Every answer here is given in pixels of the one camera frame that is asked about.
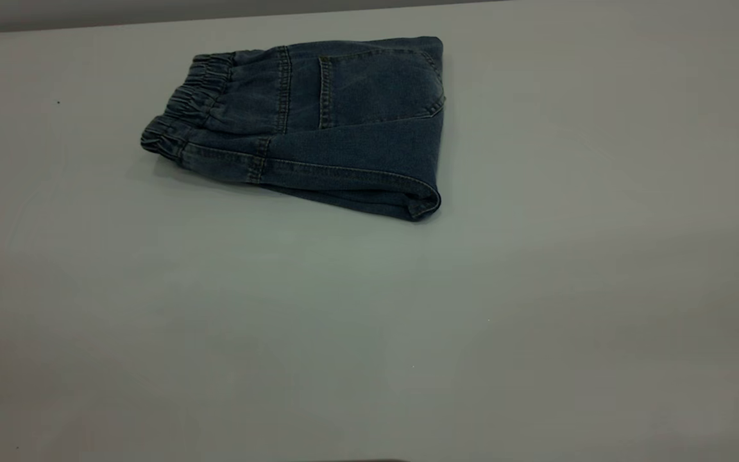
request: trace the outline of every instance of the pocket stitching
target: pocket stitching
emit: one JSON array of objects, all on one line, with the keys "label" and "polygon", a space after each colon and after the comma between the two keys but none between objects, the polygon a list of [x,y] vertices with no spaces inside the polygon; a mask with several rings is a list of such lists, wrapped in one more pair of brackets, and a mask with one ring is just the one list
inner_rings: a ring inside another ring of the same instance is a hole
[{"label": "pocket stitching", "polygon": [[433,117],[439,113],[443,108],[443,103],[446,98],[443,93],[443,79],[441,73],[437,69],[434,59],[429,56],[425,51],[412,50],[412,49],[376,49],[369,50],[360,53],[352,53],[352,55],[341,55],[341,56],[319,56],[319,65],[321,67],[321,96],[319,99],[320,115],[319,115],[319,129],[334,128],[334,122],[332,122],[332,62],[333,61],[346,61],[355,58],[364,58],[364,56],[375,56],[375,55],[393,55],[393,53],[408,53],[408,55],[420,55],[423,61],[429,64],[429,67],[435,73],[437,81],[441,84],[441,94],[437,97],[437,100],[431,105],[422,108],[421,111],[415,114],[408,114],[402,117],[393,118],[379,118],[376,120],[364,121],[361,123],[350,123],[344,126],[361,125],[363,123],[380,123],[380,122],[393,122],[396,120],[405,120],[409,118],[426,118]]}]

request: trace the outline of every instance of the gray wall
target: gray wall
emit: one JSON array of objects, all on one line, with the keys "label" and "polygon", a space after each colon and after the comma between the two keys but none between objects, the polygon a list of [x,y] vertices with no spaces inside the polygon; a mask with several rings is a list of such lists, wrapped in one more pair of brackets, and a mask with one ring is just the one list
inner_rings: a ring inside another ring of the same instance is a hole
[{"label": "gray wall", "polygon": [[0,32],[490,0],[0,0]]}]

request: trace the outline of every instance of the folded jeans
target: folded jeans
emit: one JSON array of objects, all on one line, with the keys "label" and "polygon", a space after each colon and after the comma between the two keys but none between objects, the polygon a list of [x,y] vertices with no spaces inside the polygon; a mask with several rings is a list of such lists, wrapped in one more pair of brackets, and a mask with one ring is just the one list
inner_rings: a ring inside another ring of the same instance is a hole
[{"label": "folded jeans", "polygon": [[141,144],[220,181],[421,220],[441,204],[442,54],[420,37],[199,55]]}]

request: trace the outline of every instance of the seam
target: seam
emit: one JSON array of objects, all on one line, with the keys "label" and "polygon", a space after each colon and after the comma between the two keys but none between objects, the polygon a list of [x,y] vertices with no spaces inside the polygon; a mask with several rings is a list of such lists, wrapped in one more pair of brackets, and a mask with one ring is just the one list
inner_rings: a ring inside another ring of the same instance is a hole
[{"label": "seam", "polygon": [[321,67],[321,97],[319,100],[319,129],[330,128],[332,120],[330,118],[330,106],[332,104],[332,67],[329,58],[319,56],[319,65]]},{"label": "seam", "polygon": [[418,55],[418,53],[422,53],[422,52],[418,50],[413,50],[413,49],[374,49],[374,50],[362,51],[358,53],[350,53],[349,55],[328,56],[328,58],[329,59],[353,59],[353,58],[363,58],[364,56],[386,55],[386,53],[410,53],[410,55]]},{"label": "seam", "polygon": [[[270,160],[272,160],[273,162],[278,162],[278,163],[283,163],[283,164],[294,164],[294,166],[314,167],[314,169],[349,171],[349,172],[356,172],[356,173],[371,173],[372,175],[378,175],[379,180],[380,179],[386,180],[386,181],[381,181],[381,182],[387,182],[387,184],[407,184],[408,182],[416,182],[416,184],[420,184],[420,186],[426,187],[429,190],[429,192],[432,195],[434,195],[435,205],[425,210],[421,210],[419,211],[419,213],[412,214],[413,218],[422,216],[422,214],[435,210],[441,205],[441,196],[439,195],[439,193],[437,193],[437,190],[429,186],[429,184],[426,184],[426,182],[422,182],[420,179],[413,178],[412,176],[400,175],[399,173],[384,172],[381,170],[355,169],[354,167],[341,167],[341,166],[322,166],[322,164],[310,164],[307,162],[297,162],[295,160],[284,160],[284,158],[271,158]],[[295,173],[299,173],[300,175],[314,176],[308,172],[295,172]]]},{"label": "seam", "polygon": [[278,85],[278,117],[276,122],[278,128],[276,132],[287,133],[287,120],[290,115],[290,82],[293,75],[293,65],[290,61],[290,52],[287,47],[279,47],[281,59],[279,67],[281,73],[281,81]]},{"label": "seam", "polygon": [[259,155],[257,157],[260,158],[261,161],[259,161],[259,175],[258,178],[256,178],[255,184],[261,184],[261,175],[264,173],[264,164],[267,160],[267,149],[269,149],[269,143],[272,140],[272,137],[259,139]]},{"label": "seam", "polygon": [[[211,148],[208,146],[202,146],[202,144],[196,144],[192,142],[185,143],[185,146],[190,144],[190,146],[197,148],[201,150],[201,155],[204,155],[206,157],[214,157],[214,158],[223,158],[229,155],[238,155],[238,156],[244,156],[246,158],[250,158],[252,160],[252,165],[250,166],[250,172],[247,175],[247,182],[250,184],[259,184],[261,181],[261,175],[264,172],[264,164],[268,160],[265,156],[267,149],[269,148],[269,143],[272,141],[273,138],[260,138],[259,139],[259,148],[258,148],[258,155],[252,155],[247,154],[245,152],[237,152],[233,150],[223,150],[218,148]],[[295,160],[285,160],[284,158],[269,158],[271,162],[276,162],[280,164],[292,164],[293,166],[302,166],[302,167],[311,167],[312,169],[319,169],[319,170],[332,170],[334,172],[355,172],[355,173],[369,173],[370,175],[375,175],[376,179],[379,182],[386,182],[387,184],[412,184],[413,182],[415,184],[418,184],[422,187],[426,187],[429,193],[431,193],[432,196],[435,198],[435,204],[433,207],[425,208],[417,213],[412,214],[413,218],[417,218],[419,216],[422,216],[422,214],[431,212],[432,210],[436,210],[441,205],[441,195],[437,193],[437,190],[435,188],[429,186],[427,182],[423,182],[418,178],[413,178],[412,176],[407,175],[401,175],[401,173],[392,173],[392,172],[384,172],[383,170],[370,170],[370,169],[356,169],[355,167],[341,167],[341,166],[323,166],[322,164],[311,164],[309,162],[298,162]],[[257,167],[258,173],[256,175],[256,172],[254,170],[254,167]],[[307,176],[316,176],[315,173],[312,172],[298,172],[296,171],[297,175],[307,175]]]}]

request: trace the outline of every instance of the white table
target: white table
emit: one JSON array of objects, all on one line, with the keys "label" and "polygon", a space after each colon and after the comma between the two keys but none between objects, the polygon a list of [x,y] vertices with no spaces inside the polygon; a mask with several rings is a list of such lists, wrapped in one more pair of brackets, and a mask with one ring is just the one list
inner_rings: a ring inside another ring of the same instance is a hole
[{"label": "white table", "polygon": [[[407,223],[141,150],[196,53],[446,44]],[[0,460],[739,460],[739,1],[0,34]]]}]

